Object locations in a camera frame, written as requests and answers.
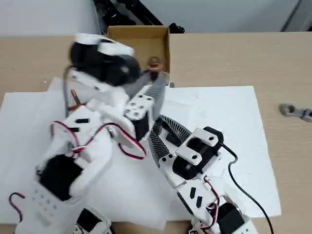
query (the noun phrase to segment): white robot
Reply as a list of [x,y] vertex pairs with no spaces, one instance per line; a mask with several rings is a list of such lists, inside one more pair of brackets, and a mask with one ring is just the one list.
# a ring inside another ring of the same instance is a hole
[[86,198],[105,176],[113,144],[135,159],[151,152],[193,215],[189,234],[257,233],[231,187],[220,178],[198,177],[226,147],[222,133],[210,127],[191,133],[159,115],[167,81],[158,77],[146,86],[149,72],[140,72],[133,54],[132,48],[103,36],[77,36],[64,87],[71,76],[99,95],[63,122],[52,123],[53,142],[26,194],[27,208],[15,234],[110,234],[110,221],[87,208]]

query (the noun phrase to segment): white wall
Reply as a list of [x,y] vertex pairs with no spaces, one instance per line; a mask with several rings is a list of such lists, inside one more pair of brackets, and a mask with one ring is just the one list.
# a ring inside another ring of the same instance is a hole
[[188,33],[280,31],[298,0],[141,0],[163,24]]
[[0,36],[97,33],[92,0],[0,0]]
[[312,26],[312,0],[302,0],[286,31],[307,31]]

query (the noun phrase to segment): wrench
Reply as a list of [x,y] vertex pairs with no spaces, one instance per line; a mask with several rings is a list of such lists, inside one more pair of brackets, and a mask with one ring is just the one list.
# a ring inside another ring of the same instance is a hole
[[291,104],[281,104],[279,110],[285,117],[299,117],[307,122],[312,122],[312,109],[296,109]]

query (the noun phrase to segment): cardboard box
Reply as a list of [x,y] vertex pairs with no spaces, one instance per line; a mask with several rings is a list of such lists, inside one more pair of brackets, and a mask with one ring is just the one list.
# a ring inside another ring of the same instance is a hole
[[170,33],[167,26],[110,26],[107,36],[131,46],[141,70],[147,69],[151,56],[157,56],[164,62],[164,71],[170,72]]

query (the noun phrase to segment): tan table surface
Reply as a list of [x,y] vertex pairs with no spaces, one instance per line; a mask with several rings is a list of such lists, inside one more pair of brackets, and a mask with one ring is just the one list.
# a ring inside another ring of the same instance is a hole
[[[72,37],[0,38],[0,101],[4,92],[45,91],[68,64],[71,41]],[[272,218],[275,233],[311,232],[312,123],[285,118],[278,111],[280,103],[289,102],[312,108],[311,42],[312,33],[170,38],[171,79],[176,86],[254,86],[282,205],[282,216]],[[254,222],[259,233],[269,233],[264,219]],[[165,233],[186,233],[188,225],[168,222]],[[117,234],[160,233],[130,223],[116,223],[114,229]],[[12,232],[12,227],[0,226],[2,234]]]

